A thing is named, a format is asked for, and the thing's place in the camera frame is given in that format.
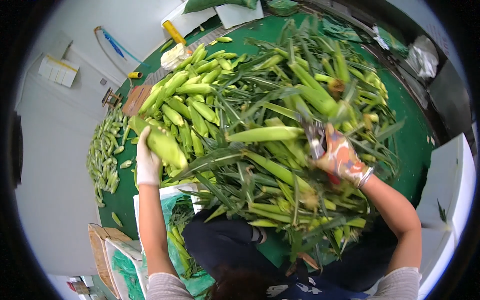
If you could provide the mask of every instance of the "gray sleeve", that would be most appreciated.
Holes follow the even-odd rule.
[[[146,300],[193,300],[180,279],[169,273],[154,273],[148,278]]]
[[[386,275],[378,284],[377,292],[369,300],[415,300],[420,288],[418,268],[404,267]]]

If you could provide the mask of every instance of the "hand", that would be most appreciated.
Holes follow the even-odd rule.
[[[314,164],[327,173],[350,181],[356,188],[364,185],[373,173],[373,168],[362,163],[352,144],[331,123],[325,126],[326,153]]]
[[[151,131],[150,126],[146,126],[137,144],[137,184],[160,185],[158,170],[161,164],[160,158],[150,151],[146,144],[146,139]]]

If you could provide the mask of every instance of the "black pants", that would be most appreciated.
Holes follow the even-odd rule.
[[[245,220],[227,220],[226,215],[204,220],[214,211],[202,210],[185,227],[188,252],[215,280],[224,267],[255,271],[279,283],[285,275],[252,242],[252,227]],[[351,291],[365,291],[382,277],[396,246],[396,237],[381,217],[341,261],[324,267],[322,279]]]

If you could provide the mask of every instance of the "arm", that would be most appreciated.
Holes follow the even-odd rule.
[[[325,137],[326,153],[314,164],[361,188],[398,239],[387,273],[401,267],[420,267],[421,225],[412,204],[373,175],[373,169],[358,159],[348,139],[330,123],[325,127]]]
[[[158,186],[160,159],[146,145],[150,133],[147,126],[140,134],[137,145],[137,183],[140,208],[138,226],[147,258],[148,274],[170,273],[178,277],[168,256],[167,229],[163,219]]]
[[[375,175],[371,175],[361,190],[371,199],[398,239],[386,273],[401,267],[420,268],[421,224],[412,204]]]

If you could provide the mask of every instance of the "pruning shears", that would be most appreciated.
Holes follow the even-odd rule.
[[[314,120],[302,108],[297,109],[300,111],[297,113],[297,119],[305,130],[305,135],[310,145],[310,154],[314,160],[320,159],[327,151],[324,125],[321,121]],[[327,173],[327,175],[332,184],[340,184],[340,179],[337,176],[330,173]]]

